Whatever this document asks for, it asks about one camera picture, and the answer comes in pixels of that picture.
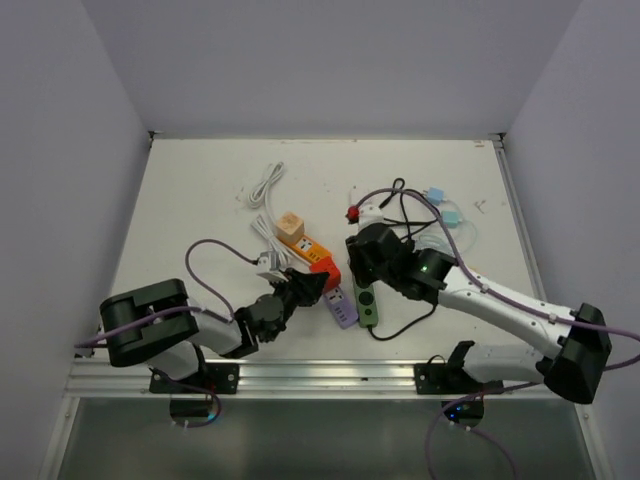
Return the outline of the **teal charger plug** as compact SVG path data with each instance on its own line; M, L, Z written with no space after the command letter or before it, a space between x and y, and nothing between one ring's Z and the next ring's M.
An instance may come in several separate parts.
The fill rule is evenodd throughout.
M449 229L457 228L464 221L462 215L456 210L443 210L441 218L444 225Z

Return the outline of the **aluminium rail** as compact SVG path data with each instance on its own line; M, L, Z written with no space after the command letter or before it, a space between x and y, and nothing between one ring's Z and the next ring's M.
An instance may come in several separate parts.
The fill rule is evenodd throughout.
M224 399L434 399L459 398L431 389L418 391L426 379L414 362L402 360L252 361L215 360L223 380L235 388ZM69 398L151 398L152 374L144 366L113 368L105 358L73 362L63 393Z

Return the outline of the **green power strip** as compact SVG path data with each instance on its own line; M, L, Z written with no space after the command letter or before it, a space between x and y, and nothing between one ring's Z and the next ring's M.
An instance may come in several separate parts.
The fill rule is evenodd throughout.
M374 328L379 323L379 314L376 304L373 285L364 286L353 279L353 292L361 328Z

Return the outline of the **blue charger plug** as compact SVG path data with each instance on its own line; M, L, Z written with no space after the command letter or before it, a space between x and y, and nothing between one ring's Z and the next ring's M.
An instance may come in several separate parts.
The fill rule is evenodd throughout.
M425 199L434 206L439 206L445 201L445 193L437 187L429 187L424 191Z

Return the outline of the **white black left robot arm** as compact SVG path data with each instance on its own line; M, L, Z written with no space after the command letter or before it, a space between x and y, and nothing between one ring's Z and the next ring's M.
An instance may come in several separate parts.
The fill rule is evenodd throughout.
M110 364L145 364L160 370L185 392L201 390L208 379L202 349L223 358L242 358L261 343L276 340L300 307L322 297L327 272L284 271L273 291L228 318L197 305L183 281L169 279L108 298L99 307Z

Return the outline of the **red cube socket adapter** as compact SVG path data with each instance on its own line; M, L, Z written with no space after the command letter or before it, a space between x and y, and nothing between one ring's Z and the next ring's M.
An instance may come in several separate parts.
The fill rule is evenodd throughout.
M334 290L340 286L341 272L337 267L337 265L335 264L332 256L323 257L319 261L311 264L309 266L309 270L312 273L328 274L328 278L323 288L324 293L328 293L329 291Z

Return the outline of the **beige cube socket adapter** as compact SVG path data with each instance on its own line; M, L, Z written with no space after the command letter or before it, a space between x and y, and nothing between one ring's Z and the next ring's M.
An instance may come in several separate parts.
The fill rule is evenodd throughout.
M275 223L276 236L283 243L297 243L305 234L304 220L294 212L287 211Z

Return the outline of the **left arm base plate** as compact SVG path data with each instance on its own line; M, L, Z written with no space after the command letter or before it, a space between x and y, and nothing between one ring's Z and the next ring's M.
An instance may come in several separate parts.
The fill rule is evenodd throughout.
M153 394L205 394L234 395L240 379L237 363L207 363L198 372L183 380L167 380L152 371L149 391Z

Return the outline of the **purple socket adapter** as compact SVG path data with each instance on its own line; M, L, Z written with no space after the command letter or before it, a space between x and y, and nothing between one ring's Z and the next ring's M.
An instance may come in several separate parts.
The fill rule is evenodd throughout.
M323 300L341 329L350 328L358 323L358 311L340 287L324 293Z

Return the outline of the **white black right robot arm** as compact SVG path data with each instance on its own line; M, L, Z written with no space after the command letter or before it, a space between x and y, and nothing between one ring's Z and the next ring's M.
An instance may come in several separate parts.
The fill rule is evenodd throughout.
M488 280L451 255L418 250L374 223L346 240L356 281L381 281L405 298L457 310L520 339L518 345L459 342L439 379L457 392L505 381L543 384L576 404L593 402L612 350L602 312L548 304Z

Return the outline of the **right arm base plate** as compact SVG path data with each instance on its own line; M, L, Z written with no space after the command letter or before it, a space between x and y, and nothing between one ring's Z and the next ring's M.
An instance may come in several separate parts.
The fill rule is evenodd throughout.
M504 387L502 381L486 383L474 380L462 368L450 365L441 355L413 365L416 393L419 395L466 395Z

